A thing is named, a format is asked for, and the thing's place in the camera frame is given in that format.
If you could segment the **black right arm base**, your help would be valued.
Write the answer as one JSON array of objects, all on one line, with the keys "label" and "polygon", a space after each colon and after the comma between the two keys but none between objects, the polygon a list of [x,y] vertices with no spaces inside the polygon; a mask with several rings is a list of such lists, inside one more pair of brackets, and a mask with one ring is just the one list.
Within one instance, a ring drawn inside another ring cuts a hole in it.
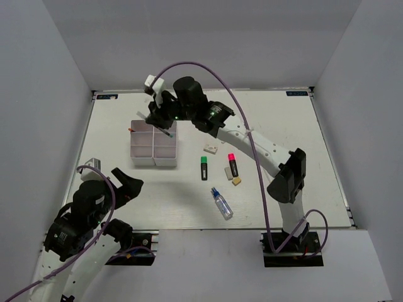
[{"label": "black right arm base", "polygon": [[289,267],[323,267],[322,254],[313,255],[320,248],[317,232],[309,232],[302,244],[297,246],[289,241],[278,254],[272,253],[267,233],[261,234],[263,248],[263,260],[266,268],[289,268]]}]

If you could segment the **left blue corner label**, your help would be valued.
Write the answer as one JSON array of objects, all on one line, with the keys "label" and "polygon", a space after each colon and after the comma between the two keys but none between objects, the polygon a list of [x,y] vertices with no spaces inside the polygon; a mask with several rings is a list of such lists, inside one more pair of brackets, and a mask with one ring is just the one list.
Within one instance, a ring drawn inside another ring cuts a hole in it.
[{"label": "left blue corner label", "polygon": [[118,99],[118,95],[117,94],[98,94],[96,96],[96,99],[100,99],[100,100]]}]

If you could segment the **green highlighter marker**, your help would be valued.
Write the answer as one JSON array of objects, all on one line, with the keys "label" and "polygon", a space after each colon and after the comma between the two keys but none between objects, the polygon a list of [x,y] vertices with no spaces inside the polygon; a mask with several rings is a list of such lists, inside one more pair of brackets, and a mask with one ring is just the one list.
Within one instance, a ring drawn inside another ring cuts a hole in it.
[{"label": "green highlighter marker", "polygon": [[200,158],[200,167],[201,167],[201,180],[206,181],[208,179],[207,156],[201,156],[201,158]]}]

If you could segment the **tan eraser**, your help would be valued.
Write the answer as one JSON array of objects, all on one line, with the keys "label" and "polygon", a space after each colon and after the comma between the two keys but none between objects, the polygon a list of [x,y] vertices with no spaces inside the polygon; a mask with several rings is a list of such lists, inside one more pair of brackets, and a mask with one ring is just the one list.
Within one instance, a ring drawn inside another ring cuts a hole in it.
[{"label": "tan eraser", "polygon": [[236,177],[232,180],[233,185],[237,186],[241,183],[241,178],[240,177]]}]

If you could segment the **right blue corner label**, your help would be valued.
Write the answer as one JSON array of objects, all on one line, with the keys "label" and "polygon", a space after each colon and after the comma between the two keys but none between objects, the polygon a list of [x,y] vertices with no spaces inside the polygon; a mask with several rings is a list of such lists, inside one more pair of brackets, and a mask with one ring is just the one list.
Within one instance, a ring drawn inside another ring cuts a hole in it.
[{"label": "right blue corner label", "polygon": [[286,91],[287,96],[308,96],[307,91]]}]

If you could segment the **pink highlighter marker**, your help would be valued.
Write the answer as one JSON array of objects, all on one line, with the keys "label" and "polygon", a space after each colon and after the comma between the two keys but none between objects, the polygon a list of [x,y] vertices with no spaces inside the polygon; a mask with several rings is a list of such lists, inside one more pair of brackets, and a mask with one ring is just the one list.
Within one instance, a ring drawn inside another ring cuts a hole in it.
[{"label": "pink highlighter marker", "polygon": [[232,173],[232,176],[233,177],[238,177],[239,172],[238,172],[238,168],[237,168],[237,162],[236,162],[235,155],[233,153],[229,153],[227,157],[228,157],[229,167],[230,167],[230,171]]}]

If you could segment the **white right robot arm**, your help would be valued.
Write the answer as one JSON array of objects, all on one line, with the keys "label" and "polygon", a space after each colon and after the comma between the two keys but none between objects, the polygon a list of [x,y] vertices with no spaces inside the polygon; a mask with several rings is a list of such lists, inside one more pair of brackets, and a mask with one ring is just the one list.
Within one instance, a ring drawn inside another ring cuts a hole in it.
[{"label": "white right robot arm", "polygon": [[247,129],[246,122],[233,109],[210,101],[199,82],[190,76],[174,82],[174,93],[166,90],[164,80],[149,75],[145,93],[152,96],[145,121],[168,130],[174,121],[190,121],[196,129],[226,142],[254,159],[273,179],[268,194],[278,202],[285,245],[293,251],[307,243],[309,224],[304,217],[302,189],[306,176],[306,154],[275,145],[258,132]]}]

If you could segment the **grey eraser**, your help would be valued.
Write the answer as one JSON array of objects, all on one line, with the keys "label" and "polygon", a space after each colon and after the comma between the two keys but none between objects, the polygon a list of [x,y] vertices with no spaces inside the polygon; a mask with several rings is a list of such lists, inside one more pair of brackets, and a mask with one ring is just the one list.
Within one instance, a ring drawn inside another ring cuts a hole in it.
[{"label": "grey eraser", "polygon": [[224,171],[225,171],[225,175],[226,175],[227,179],[229,181],[233,180],[233,175],[232,175],[230,167],[225,167]]}]

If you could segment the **white staples box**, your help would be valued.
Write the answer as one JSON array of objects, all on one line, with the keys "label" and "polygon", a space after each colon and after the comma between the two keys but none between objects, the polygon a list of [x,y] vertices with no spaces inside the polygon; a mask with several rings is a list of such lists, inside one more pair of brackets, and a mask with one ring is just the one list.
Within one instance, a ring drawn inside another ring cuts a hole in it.
[{"label": "white staples box", "polygon": [[203,151],[215,155],[218,151],[218,146],[208,143],[203,147]]}]

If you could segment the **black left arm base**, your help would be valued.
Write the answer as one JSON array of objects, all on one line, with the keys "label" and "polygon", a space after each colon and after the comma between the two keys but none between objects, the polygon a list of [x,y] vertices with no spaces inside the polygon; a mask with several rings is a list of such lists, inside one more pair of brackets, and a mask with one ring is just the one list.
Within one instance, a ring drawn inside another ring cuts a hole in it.
[{"label": "black left arm base", "polygon": [[106,262],[108,266],[151,266],[159,243],[158,231],[136,231],[118,219],[110,221],[104,235],[111,235],[120,250]]}]

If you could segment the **white right organizer tray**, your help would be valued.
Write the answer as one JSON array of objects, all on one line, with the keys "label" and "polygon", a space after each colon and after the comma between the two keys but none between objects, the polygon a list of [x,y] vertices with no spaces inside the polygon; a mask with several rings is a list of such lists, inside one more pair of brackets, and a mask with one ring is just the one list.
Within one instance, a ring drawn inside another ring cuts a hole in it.
[{"label": "white right organizer tray", "polygon": [[178,153],[178,129],[174,122],[167,130],[172,138],[154,129],[153,158],[158,167],[176,167]]}]

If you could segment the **green gel pen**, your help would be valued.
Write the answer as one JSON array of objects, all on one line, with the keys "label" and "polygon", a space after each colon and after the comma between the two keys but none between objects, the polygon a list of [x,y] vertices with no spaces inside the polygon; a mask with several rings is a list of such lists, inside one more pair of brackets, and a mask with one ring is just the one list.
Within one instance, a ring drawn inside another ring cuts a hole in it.
[{"label": "green gel pen", "polygon": [[[140,119],[144,120],[144,121],[147,123],[147,117],[146,117],[146,115],[144,115],[144,114],[141,113],[140,111],[138,111],[138,112],[136,113],[136,115],[137,115]],[[173,135],[170,134],[167,130],[164,130],[164,129],[162,129],[161,127],[158,127],[158,126],[155,126],[155,125],[151,125],[151,126],[153,126],[155,129],[159,130],[161,133],[167,135],[168,137],[170,137],[170,138],[173,137]]]}]

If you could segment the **blue corner label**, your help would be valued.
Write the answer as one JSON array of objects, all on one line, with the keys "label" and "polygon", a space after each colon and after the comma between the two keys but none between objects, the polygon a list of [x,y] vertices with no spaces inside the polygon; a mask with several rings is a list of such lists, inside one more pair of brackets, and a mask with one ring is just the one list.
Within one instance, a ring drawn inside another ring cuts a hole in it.
[{"label": "blue corner label", "polygon": [[286,91],[287,96],[308,96],[307,91]]},{"label": "blue corner label", "polygon": [[118,95],[117,94],[98,94],[96,96],[96,99],[100,99],[100,100],[118,99]]}]

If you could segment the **blue spray bottle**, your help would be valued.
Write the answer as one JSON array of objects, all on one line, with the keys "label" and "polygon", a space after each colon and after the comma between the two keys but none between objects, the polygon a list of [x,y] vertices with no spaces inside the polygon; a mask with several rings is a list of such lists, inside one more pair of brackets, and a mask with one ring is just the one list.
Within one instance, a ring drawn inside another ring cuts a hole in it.
[{"label": "blue spray bottle", "polygon": [[231,210],[225,198],[219,193],[219,191],[215,187],[211,188],[211,193],[215,201],[215,204],[219,209],[221,215],[223,216],[224,220],[230,220],[233,216],[233,211]]}]

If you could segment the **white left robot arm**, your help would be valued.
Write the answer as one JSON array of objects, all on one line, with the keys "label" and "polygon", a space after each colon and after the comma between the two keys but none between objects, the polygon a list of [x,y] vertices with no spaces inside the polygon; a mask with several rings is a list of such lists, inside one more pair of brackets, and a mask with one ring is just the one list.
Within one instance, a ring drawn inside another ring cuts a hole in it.
[{"label": "white left robot arm", "polygon": [[133,244],[133,228],[113,212],[136,198],[144,185],[119,168],[116,187],[98,169],[82,181],[72,202],[63,206],[47,232],[40,279],[29,301],[79,301],[101,268]]}]

